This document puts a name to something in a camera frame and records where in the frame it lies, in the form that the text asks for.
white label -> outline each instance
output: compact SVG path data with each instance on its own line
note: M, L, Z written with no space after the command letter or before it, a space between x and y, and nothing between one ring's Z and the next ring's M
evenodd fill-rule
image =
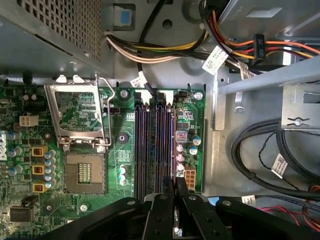
M216 46L209 57L206 59L205 63L202 66L202 69L212 75L215 75L227 58L228 54L219 46Z
M244 204L256 205L255 195L242 196L241 199L242 199L242 203L244 203Z
M144 88L147 82L148 81L142 71L139 72L139 76L137 78L130 81L134 88Z
M284 157L279 153L278 156L276 157L274 164L271 168L271 171L277 175L279 178L283 178L283 174L288 166L288 163L284 159Z

screw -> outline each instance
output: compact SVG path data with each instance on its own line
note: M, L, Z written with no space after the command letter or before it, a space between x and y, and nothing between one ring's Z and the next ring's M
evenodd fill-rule
M106 147L105 146L98 146L97 151L99 153L104 153L106 151Z
M223 201L222 204L226 205L226 206L231 206L231 202L230 201Z
M83 204L83 205L80 206L80 211L81 212L86 212L87 210L88 210L88 206L87 205Z
M160 199L161 199L161 200L165 200L165 199L167 199L167 198L168 198L167 195L161 195L161 196L160 196Z
M127 90L121 90L120 96L121 96L123 99L126 99L126 98L129 96L129 92L128 92Z
M194 96L195 100L198 100L198 101L200 101L200 100L202 100L204 98L204 94L202 92L199 92L199 91L196 92L193 96Z
M296 119L296 120L294 121L294 124L297 125L297 126L300 126L300 125L302 124L301 119Z
M190 195L190 196L189 196L189 199L190 199L190 200L196 200L196 199L197 199L197 196L196 196L196 195Z
M68 152L68 151L70 151L70 146L68 144L65 144L65 145L63 145L62 150L64 152Z

integrated circuit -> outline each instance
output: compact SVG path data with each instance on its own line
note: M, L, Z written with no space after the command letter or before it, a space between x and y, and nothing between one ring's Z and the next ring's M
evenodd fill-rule
M67 154L64 166L66 191L74 194L105 192L103 154Z
M28 223L35 218L34 209L29 207L13 206L10 208L10 222Z

black connector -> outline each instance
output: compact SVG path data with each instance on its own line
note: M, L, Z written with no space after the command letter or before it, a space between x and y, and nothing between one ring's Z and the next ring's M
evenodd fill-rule
M252 65L257 65L267 59L266 42L263 34L255 34L253 36L253 51L254 59L252 60Z

yellow wire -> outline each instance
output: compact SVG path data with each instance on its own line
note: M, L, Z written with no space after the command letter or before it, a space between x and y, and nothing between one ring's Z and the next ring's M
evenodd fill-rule
M266 56L268 57L269 55L271 55L271 54L273 54L273 53L276 53L276 52L282 52L282 51L281 51L281 50L271 51L271 52L268 52L268 53L266 54ZM305 57L307 57L307 58L313 58L312 55L307 54L307 53L304 53L304 52L301 52L301 51L294 51L294 52L296 52L297 54L303 55L303 56L305 56ZM242 57L242 58L255 59L254 56L245 55L245 54L239 53L239 52L237 52L237 51L232 51L231 53L232 53L233 55L237 55L237 56Z
M271 55L271 54L273 54L273 53L276 53L276 52L282 52L281 50L275 50L275 51L271 51L271 52L268 52L267 54L266 54L266 56L268 57L269 55ZM310 55L310 54L307 54L307 53L304 53L304 52L302 52L302 51L294 51L295 53L297 53L297 54L300 54L300 55L303 55L303 56L305 56L305 57L307 57L307 58L313 58L314 56L312 56L312 55Z
M205 32L204 39L208 37L208 32ZM147 46L137 46L136 48L145 49L145 50L186 50L195 45L197 41L193 41L188 44L180 45L180 46L168 46L168 47L147 47Z
M244 54L242 54L240 52L237 52L237 51L232 51L231 53L234 54L234 55L237 55L239 57L246 58L246 59L255 59L254 56L244 55Z

